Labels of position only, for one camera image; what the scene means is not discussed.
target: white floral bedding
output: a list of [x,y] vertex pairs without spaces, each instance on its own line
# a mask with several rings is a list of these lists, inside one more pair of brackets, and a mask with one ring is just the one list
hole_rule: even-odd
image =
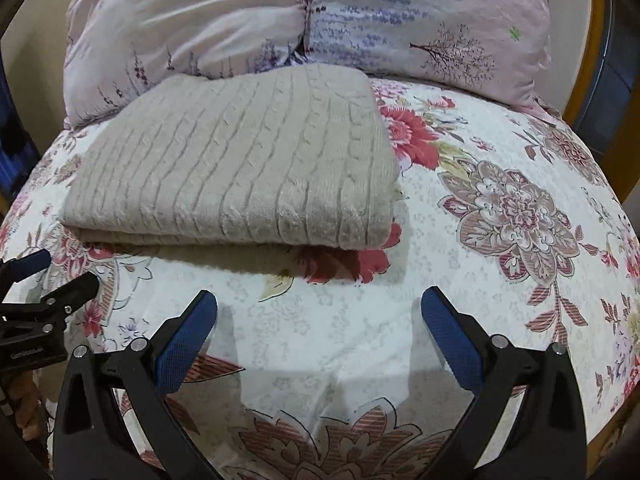
[[383,249],[83,246],[56,213],[102,124],[62,132],[13,204],[0,256],[46,248],[53,264],[8,301],[90,270],[100,293],[68,343],[109,351],[213,292],[216,331],[169,404],[228,478],[416,478],[471,398],[420,317],[431,285],[489,334],[567,343],[593,438],[640,372],[638,239],[600,169],[565,124],[450,89],[372,84],[402,167]]

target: beige cable knit sweater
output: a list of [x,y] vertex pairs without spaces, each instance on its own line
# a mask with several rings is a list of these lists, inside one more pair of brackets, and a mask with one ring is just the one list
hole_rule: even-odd
[[378,248],[397,177],[360,71],[177,75],[100,134],[61,217],[86,241]]

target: tree print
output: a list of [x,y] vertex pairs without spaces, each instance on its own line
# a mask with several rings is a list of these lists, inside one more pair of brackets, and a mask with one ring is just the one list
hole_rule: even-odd
[[428,44],[410,43],[410,48],[418,48],[429,54],[422,66],[444,82],[481,88],[482,82],[492,78],[494,58],[486,54],[482,43],[468,36],[466,25],[446,28],[440,24],[438,37]]

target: folded sweater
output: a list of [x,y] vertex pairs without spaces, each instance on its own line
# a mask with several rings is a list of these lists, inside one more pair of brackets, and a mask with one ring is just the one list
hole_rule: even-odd
[[176,75],[98,136],[61,220],[85,241],[378,248],[397,177],[360,71]]

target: mattress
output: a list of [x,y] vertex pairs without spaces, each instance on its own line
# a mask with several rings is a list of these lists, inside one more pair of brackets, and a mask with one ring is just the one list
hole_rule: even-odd
[[[227,478],[416,478],[472,399],[422,322],[432,285],[514,345],[566,343],[593,438],[640,378],[638,238],[600,168],[562,121],[429,84],[371,83],[402,170],[380,250],[83,245],[57,214],[102,123],[63,131],[12,205],[0,255],[45,248],[52,266],[7,301],[94,272],[100,292],[66,343],[113,351],[199,290],[215,294],[216,329],[168,405]],[[51,412],[60,372],[40,378]],[[484,460],[521,400],[515,390]]]

